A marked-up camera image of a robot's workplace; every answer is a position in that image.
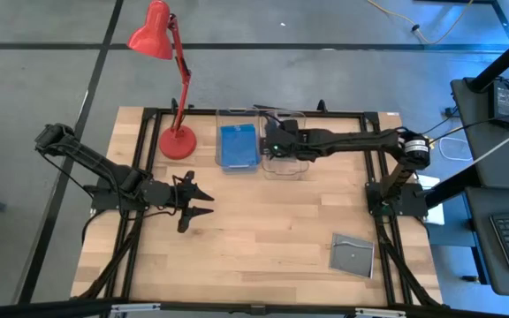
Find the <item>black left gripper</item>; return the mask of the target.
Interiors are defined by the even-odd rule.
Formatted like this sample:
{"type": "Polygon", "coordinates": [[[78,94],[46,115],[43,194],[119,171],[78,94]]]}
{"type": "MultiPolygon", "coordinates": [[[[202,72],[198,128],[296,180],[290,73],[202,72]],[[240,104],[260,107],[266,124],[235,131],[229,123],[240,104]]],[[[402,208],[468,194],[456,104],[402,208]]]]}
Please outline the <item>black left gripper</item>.
{"type": "Polygon", "coordinates": [[[191,220],[197,216],[207,215],[213,212],[210,208],[189,207],[190,200],[214,201],[215,199],[203,192],[200,187],[194,183],[195,173],[189,170],[184,177],[172,176],[172,195],[169,200],[169,206],[175,210],[181,211],[178,222],[178,233],[185,233],[191,220]]]}

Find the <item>blue jewel case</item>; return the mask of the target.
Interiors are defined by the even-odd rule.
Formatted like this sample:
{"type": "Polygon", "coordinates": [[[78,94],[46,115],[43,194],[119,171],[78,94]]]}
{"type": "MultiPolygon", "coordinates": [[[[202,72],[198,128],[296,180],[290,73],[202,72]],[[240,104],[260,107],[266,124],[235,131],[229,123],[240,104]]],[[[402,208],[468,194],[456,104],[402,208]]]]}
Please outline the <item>blue jewel case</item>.
{"type": "Polygon", "coordinates": [[[252,124],[220,127],[219,163],[225,168],[247,168],[259,163],[258,133],[252,124]]]}

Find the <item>grey jewel case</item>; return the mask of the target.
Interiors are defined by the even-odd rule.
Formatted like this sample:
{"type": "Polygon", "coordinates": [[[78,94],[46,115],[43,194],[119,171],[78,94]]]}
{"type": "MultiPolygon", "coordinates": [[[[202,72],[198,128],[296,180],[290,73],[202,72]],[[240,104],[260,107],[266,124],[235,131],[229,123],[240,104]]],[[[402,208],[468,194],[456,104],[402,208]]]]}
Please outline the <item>grey jewel case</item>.
{"type": "Polygon", "coordinates": [[[329,267],[350,275],[371,279],[374,272],[373,242],[334,233],[330,245],[329,267]]]}

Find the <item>clear plastic bin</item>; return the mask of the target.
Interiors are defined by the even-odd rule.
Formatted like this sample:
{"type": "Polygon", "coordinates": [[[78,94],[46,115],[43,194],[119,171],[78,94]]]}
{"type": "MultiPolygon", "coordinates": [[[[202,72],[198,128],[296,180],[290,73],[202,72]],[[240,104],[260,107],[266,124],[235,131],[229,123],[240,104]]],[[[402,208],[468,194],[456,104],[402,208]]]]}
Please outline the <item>clear plastic bin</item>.
{"type": "Polygon", "coordinates": [[[260,113],[257,109],[227,109],[216,111],[216,124],[217,124],[217,148],[216,148],[216,163],[225,174],[247,174],[255,173],[258,170],[261,162],[261,151],[259,146],[260,137],[260,113]],[[259,153],[259,163],[255,166],[247,168],[225,168],[219,163],[219,143],[220,143],[220,127],[226,125],[254,125],[258,133],[258,146],[257,150],[259,153]]]}
{"type": "Polygon", "coordinates": [[[270,148],[266,146],[266,138],[274,129],[278,129],[280,123],[285,120],[295,120],[300,129],[306,126],[306,116],[299,111],[293,110],[268,110],[260,116],[260,150],[261,166],[264,169],[264,177],[272,180],[301,180],[308,170],[308,162],[302,162],[293,156],[274,157],[270,148]]]}

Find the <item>red desk lamp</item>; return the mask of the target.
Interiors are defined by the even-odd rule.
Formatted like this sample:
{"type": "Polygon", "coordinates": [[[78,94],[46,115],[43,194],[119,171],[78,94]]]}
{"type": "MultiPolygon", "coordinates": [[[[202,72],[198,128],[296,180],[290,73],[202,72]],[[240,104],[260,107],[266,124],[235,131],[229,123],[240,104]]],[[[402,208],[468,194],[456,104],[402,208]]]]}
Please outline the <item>red desk lamp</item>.
{"type": "Polygon", "coordinates": [[[178,18],[164,0],[151,0],[144,24],[132,33],[126,45],[142,55],[176,62],[182,89],[176,116],[171,127],[160,135],[159,148],[172,160],[190,156],[196,148],[197,139],[193,130],[183,125],[183,121],[192,73],[184,57],[178,18]]]}

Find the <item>white paper sheet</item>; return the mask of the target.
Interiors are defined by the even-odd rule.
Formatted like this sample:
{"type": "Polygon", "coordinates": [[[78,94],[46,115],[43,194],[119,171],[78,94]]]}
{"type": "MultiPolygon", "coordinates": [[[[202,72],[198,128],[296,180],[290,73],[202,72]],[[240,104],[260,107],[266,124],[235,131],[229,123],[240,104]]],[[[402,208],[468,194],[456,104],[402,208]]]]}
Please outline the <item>white paper sheet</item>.
{"type": "MultiPolygon", "coordinates": [[[[425,175],[414,175],[414,181],[422,187],[422,190],[430,190],[439,182],[439,178],[429,177],[425,175]]],[[[422,223],[430,223],[434,225],[444,225],[444,209],[442,204],[438,204],[434,208],[428,210],[426,216],[420,216],[419,221],[422,223]]]]}

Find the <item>black diagonal rig pole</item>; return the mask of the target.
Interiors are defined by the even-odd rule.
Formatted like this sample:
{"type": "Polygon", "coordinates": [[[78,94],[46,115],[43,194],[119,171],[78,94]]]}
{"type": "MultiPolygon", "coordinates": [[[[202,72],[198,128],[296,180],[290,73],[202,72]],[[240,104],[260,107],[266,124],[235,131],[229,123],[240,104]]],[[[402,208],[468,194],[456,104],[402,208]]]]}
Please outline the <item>black diagonal rig pole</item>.
{"type": "Polygon", "coordinates": [[[462,193],[466,187],[480,187],[481,182],[474,165],[458,172],[448,179],[436,184],[425,195],[427,208],[434,208],[438,204],[462,193]]]}
{"type": "Polygon", "coordinates": [[[509,49],[501,54],[478,76],[472,79],[468,86],[475,92],[483,91],[495,78],[509,68],[509,49]]]}

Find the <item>black rig crossbar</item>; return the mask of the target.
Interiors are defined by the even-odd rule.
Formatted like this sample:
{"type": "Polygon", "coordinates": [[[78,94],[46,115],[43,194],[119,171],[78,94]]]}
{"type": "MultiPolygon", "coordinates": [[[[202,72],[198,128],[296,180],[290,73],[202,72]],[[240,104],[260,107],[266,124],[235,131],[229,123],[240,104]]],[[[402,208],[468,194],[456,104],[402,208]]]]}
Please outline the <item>black rig crossbar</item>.
{"type": "MultiPolygon", "coordinates": [[[[127,299],[70,299],[54,302],[26,303],[0,306],[0,318],[87,318],[94,315],[110,314],[114,304],[135,304],[127,299]]],[[[267,314],[343,314],[355,317],[357,307],[347,306],[295,306],[295,305],[261,305],[261,304],[226,304],[226,303],[186,303],[186,302],[152,302],[162,305],[159,311],[200,311],[226,312],[229,314],[249,314],[264,316],[267,314]]],[[[467,310],[452,309],[445,306],[417,306],[394,304],[380,308],[404,311],[406,318],[509,318],[505,314],[489,314],[467,310]]]]}

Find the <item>dark grey side desk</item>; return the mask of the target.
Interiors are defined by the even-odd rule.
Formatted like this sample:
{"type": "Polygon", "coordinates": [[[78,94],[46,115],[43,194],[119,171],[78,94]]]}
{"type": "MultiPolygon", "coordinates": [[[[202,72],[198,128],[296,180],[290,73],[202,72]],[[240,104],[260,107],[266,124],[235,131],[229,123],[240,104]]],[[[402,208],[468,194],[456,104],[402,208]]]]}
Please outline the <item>dark grey side desk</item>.
{"type": "Polygon", "coordinates": [[[481,184],[509,188],[509,131],[488,121],[489,95],[472,92],[462,79],[451,88],[481,184]]]}
{"type": "Polygon", "coordinates": [[[493,291],[509,296],[509,267],[490,216],[509,213],[509,190],[468,188],[465,197],[482,254],[483,274],[493,291]]]}

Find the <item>black power adapter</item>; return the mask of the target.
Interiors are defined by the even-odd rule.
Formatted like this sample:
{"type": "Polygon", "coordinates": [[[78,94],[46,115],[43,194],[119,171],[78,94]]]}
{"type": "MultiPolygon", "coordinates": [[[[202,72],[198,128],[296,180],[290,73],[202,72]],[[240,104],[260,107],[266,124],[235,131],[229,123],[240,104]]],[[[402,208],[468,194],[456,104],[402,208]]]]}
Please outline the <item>black power adapter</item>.
{"type": "Polygon", "coordinates": [[[493,125],[509,129],[509,83],[494,80],[489,85],[489,118],[493,125]]]}

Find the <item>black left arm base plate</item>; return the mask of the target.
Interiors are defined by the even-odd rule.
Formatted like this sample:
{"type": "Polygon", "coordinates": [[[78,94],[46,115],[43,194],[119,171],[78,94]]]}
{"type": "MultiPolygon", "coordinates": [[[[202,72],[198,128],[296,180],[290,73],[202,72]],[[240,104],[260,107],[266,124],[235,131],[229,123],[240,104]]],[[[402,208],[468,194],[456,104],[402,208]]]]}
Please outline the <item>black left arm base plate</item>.
{"type": "Polygon", "coordinates": [[[84,185],[84,189],[93,195],[91,208],[96,210],[120,208],[123,210],[141,210],[149,207],[145,201],[139,198],[129,198],[122,194],[121,199],[119,199],[117,193],[104,178],[99,178],[95,185],[84,185]]]}

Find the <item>silver metal bracket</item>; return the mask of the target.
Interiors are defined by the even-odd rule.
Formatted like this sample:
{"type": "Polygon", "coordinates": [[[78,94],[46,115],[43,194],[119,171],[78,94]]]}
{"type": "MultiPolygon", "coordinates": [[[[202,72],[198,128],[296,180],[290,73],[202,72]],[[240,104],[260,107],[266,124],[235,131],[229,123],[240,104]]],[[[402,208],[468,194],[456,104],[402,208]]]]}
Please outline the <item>silver metal bracket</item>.
{"type": "Polygon", "coordinates": [[[355,318],[406,318],[404,311],[364,307],[357,307],[354,315],[355,318]]]}
{"type": "Polygon", "coordinates": [[[160,303],[114,304],[110,307],[111,314],[130,314],[136,312],[159,311],[160,303]]]}

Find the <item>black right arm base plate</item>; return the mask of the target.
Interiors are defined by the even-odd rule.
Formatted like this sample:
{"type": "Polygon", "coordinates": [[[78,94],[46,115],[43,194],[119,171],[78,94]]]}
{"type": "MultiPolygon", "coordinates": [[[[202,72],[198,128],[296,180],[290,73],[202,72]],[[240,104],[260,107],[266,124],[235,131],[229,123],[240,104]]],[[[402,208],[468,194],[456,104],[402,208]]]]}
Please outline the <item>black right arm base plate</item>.
{"type": "Polygon", "coordinates": [[[372,216],[418,216],[428,214],[428,208],[422,187],[418,184],[405,183],[393,195],[382,196],[380,183],[365,185],[368,212],[372,216]]]}

